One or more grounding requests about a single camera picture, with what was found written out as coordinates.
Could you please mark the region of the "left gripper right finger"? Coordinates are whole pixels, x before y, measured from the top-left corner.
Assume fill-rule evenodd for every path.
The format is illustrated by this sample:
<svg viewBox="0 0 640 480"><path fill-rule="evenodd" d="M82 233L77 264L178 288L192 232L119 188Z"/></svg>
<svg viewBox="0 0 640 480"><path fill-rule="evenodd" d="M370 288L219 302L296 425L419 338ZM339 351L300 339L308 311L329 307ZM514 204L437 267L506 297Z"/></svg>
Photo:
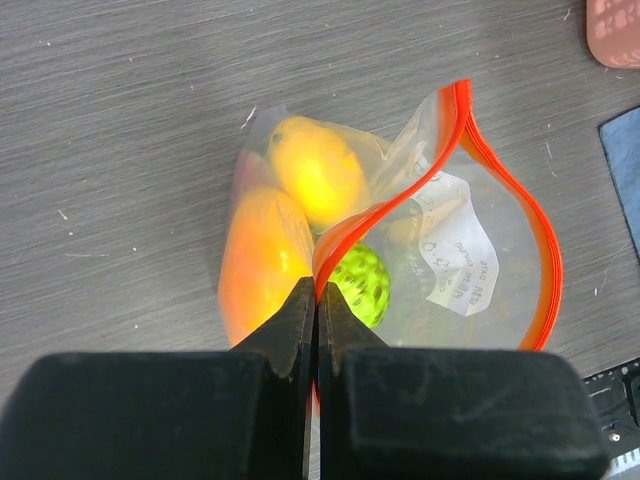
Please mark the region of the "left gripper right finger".
<svg viewBox="0 0 640 480"><path fill-rule="evenodd" d="M392 348L328 285L317 305L324 479L599 479L584 384L543 352Z"/></svg>

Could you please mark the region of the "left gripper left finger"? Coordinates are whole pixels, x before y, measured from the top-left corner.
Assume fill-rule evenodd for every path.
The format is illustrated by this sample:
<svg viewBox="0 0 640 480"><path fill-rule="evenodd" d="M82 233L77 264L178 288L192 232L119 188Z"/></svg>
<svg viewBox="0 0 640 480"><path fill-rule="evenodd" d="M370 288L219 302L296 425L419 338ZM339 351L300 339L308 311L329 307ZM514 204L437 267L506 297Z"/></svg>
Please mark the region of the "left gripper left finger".
<svg viewBox="0 0 640 480"><path fill-rule="evenodd" d="M1 416L5 479L304 479L314 284L228 351L61 352Z"/></svg>

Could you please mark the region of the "clear red zip top bag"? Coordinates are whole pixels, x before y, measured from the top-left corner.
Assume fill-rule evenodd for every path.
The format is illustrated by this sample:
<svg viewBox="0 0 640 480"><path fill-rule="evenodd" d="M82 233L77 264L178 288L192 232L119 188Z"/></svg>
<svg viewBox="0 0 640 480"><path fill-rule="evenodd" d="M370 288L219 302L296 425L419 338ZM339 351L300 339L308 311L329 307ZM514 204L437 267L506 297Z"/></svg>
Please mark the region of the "clear red zip top bag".
<svg viewBox="0 0 640 480"><path fill-rule="evenodd" d="M247 193L261 187L286 193L271 168L268 141L293 116L301 115L277 105L253 119L235 165L227 236ZM326 229L305 215L317 292L336 285L332 271L361 242L390 275L390 305L371 329L388 345L545 346L562 298L559 243L543 209L483 138L469 80L428 95L394 140L313 120L354 150L370 195L368 207Z"/></svg>

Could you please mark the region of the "yellow lemon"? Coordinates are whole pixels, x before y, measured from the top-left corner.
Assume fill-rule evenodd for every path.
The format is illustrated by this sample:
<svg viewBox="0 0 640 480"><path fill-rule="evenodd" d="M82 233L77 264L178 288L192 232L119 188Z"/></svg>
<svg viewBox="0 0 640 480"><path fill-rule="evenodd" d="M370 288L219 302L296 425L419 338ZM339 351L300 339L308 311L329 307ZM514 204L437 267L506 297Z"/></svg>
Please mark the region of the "yellow lemon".
<svg viewBox="0 0 640 480"><path fill-rule="evenodd" d="M268 159L284 191L319 229L370 204L358 156L335 129L320 122L302 116L279 122L269 137Z"/></svg>

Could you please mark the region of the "yellow orange mango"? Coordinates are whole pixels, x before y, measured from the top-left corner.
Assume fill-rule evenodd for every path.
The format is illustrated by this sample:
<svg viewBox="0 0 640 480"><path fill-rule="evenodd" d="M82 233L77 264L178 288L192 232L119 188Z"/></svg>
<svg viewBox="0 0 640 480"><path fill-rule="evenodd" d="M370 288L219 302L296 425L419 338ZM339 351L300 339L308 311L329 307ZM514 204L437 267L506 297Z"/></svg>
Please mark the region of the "yellow orange mango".
<svg viewBox="0 0 640 480"><path fill-rule="evenodd" d="M218 285L233 346L283 306L299 279L312 275L313 248L306 216L288 194L261 187L242 197L232 216Z"/></svg>

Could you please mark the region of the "green custard apple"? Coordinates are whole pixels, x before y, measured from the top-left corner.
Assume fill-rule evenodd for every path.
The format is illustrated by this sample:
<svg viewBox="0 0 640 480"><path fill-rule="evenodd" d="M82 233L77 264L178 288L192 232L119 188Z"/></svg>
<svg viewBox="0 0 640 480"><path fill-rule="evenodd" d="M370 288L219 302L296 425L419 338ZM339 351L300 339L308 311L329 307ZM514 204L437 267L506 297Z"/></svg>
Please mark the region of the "green custard apple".
<svg viewBox="0 0 640 480"><path fill-rule="evenodd" d="M390 275L383 260L368 246L355 243L332 271L351 312L368 328L376 329L390 305Z"/></svg>

